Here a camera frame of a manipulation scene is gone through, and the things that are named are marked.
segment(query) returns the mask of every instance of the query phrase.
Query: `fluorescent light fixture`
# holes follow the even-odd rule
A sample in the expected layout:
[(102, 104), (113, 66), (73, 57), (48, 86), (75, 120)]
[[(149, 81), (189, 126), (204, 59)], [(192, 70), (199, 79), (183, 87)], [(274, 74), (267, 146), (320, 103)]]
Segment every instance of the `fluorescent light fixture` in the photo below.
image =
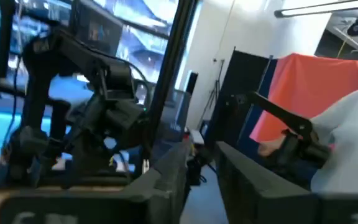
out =
[(286, 18), (302, 15), (321, 14), (327, 12), (337, 12), (358, 9), (358, 0), (332, 2), (317, 6), (299, 7), (295, 9), (282, 9), (274, 12), (277, 18)]

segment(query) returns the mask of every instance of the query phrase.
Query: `robotic arm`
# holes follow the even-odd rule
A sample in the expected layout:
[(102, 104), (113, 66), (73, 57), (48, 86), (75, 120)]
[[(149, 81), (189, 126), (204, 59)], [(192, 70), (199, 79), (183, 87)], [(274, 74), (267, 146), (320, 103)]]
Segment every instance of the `robotic arm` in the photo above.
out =
[[(38, 185), (56, 158), (67, 152), (73, 155), (73, 165), (63, 184), (68, 188), (79, 176), (108, 167), (118, 150), (142, 144), (146, 117), (135, 104), (131, 69), (126, 63), (87, 47), (60, 26), (30, 41), (22, 57), (29, 82), (21, 124), (2, 149), (7, 163), (3, 173), (7, 173), (8, 180), (23, 181), (31, 168), (32, 183)], [(64, 124), (60, 125), (63, 136), (48, 138), (40, 127), (50, 82), (57, 74), (69, 76), (75, 72), (89, 80), (94, 95), (66, 136)], [(107, 135), (117, 141), (114, 150), (103, 144)], [(0, 182), (6, 181), (2, 179), (0, 172)]]
[(275, 166), (284, 172), (290, 171), (297, 160), (308, 161), (318, 169), (324, 166), (331, 155), (331, 149), (313, 138), (310, 120), (286, 111), (253, 91), (245, 95), (245, 100), (260, 106), (289, 127), (283, 131), (285, 139), (280, 149), (270, 158)]

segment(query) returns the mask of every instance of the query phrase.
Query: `person's hand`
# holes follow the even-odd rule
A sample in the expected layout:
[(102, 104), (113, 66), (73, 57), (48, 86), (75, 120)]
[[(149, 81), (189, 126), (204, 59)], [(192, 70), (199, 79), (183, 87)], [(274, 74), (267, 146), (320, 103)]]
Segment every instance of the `person's hand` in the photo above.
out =
[(283, 136), (276, 140), (261, 142), (259, 144), (258, 154), (262, 157), (270, 156), (274, 151), (280, 148), (284, 138), (285, 137)]

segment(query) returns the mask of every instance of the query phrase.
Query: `white cloth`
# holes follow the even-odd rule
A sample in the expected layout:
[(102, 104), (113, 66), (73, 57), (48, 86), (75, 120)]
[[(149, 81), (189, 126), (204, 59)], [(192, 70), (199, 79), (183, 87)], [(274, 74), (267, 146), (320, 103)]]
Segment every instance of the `white cloth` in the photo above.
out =
[(331, 158), (311, 181), (312, 191), (358, 194), (358, 90), (311, 122), (322, 144), (335, 144)]

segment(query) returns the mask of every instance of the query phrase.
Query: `monitor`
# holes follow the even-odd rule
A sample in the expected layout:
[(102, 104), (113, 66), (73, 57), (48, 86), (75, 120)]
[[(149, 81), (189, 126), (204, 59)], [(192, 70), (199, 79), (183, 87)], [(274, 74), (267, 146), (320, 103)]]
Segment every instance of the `monitor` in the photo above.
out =
[(92, 0), (74, 0), (70, 32), (86, 45), (115, 56), (122, 34), (122, 22)]

